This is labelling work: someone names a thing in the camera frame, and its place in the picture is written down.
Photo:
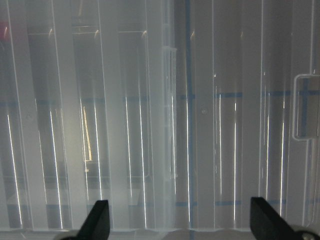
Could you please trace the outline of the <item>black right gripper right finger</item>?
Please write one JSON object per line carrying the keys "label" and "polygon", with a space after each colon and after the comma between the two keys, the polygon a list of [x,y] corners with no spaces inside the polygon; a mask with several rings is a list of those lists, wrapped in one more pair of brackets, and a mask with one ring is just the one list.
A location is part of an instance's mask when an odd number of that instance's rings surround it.
{"label": "black right gripper right finger", "polygon": [[256,240],[297,240],[295,231],[263,197],[250,199],[250,230]]}

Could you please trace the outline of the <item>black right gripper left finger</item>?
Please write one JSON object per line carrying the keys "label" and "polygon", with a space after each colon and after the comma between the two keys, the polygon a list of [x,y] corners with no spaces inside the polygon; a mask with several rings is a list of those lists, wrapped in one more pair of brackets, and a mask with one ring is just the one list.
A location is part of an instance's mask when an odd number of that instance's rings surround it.
{"label": "black right gripper left finger", "polygon": [[107,240],[110,235],[110,213],[108,200],[97,200],[85,219],[77,240]]}

